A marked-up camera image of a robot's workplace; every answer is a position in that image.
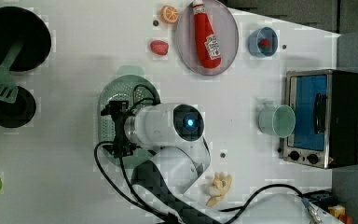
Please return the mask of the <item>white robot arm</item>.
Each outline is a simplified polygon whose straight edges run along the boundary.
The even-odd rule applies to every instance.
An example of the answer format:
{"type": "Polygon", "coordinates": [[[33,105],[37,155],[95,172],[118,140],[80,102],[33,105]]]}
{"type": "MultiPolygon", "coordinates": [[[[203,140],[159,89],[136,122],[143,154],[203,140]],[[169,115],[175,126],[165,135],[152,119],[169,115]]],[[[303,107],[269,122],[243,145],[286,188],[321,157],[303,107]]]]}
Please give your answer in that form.
{"type": "Polygon", "coordinates": [[[141,200],[185,224],[222,224],[218,212],[185,196],[211,162],[204,120],[191,105],[158,104],[137,109],[124,124],[131,143],[153,155],[133,168],[131,186],[141,200]]]}

